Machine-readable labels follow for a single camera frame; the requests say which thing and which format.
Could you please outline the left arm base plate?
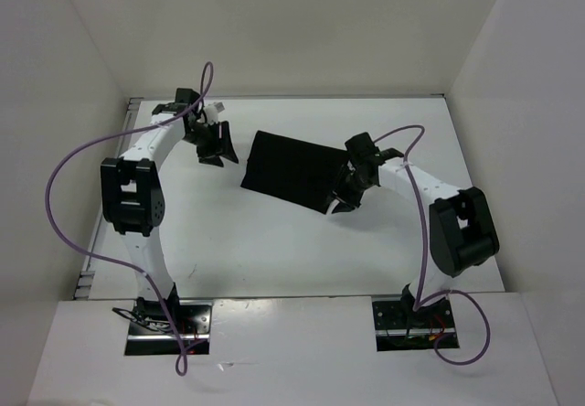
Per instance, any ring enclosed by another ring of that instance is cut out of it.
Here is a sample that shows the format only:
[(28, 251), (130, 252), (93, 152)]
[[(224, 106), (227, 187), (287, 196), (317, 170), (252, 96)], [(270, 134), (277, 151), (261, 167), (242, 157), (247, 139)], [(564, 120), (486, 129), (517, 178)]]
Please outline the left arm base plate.
[[(125, 356), (178, 356), (176, 336), (159, 304), (136, 303), (132, 310), (114, 308), (113, 312), (129, 321)], [(188, 355), (208, 355), (212, 304), (191, 302), (172, 310), (175, 326)]]

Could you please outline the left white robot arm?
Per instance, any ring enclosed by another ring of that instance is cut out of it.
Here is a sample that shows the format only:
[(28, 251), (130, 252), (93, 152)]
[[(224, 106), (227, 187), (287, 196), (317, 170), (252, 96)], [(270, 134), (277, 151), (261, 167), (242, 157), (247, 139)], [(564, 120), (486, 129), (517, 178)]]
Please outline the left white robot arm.
[(160, 168), (182, 141), (196, 147), (201, 164), (222, 167), (224, 160), (239, 161), (229, 123), (219, 119), (224, 105), (219, 101), (199, 105), (180, 117), (188, 106), (186, 101), (156, 106), (135, 143), (122, 155), (104, 159), (100, 168), (103, 216), (120, 235), (138, 282), (129, 318), (165, 333), (180, 326), (183, 312), (160, 238), (165, 216)]

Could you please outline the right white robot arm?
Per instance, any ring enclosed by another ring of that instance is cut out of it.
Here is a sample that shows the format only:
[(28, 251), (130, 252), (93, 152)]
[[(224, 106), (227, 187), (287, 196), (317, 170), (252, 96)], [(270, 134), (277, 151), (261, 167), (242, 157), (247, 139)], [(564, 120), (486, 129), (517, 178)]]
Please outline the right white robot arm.
[(415, 205), (422, 233), (419, 276), (400, 297), (400, 314), (422, 326), (451, 291), (452, 281), (499, 252), (500, 243), (484, 192), (447, 184), (408, 162), (396, 149), (351, 161), (333, 190), (329, 214), (351, 212), (371, 187), (392, 191)]

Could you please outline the black skirt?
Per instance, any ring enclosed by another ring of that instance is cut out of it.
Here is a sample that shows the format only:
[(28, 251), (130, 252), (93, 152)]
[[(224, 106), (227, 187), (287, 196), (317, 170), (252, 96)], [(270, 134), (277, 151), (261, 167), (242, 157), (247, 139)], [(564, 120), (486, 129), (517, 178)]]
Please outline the black skirt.
[(347, 162), (346, 150), (258, 131), (240, 186), (325, 214)]

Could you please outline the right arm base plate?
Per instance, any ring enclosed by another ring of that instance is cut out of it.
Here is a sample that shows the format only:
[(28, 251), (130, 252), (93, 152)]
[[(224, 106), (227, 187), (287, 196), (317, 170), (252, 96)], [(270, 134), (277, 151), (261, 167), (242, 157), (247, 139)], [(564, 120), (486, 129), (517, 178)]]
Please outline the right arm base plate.
[(409, 319), (399, 300), (374, 300), (373, 320), (377, 352), (459, 348), (451, 305), (441, 300), (428, 314)]

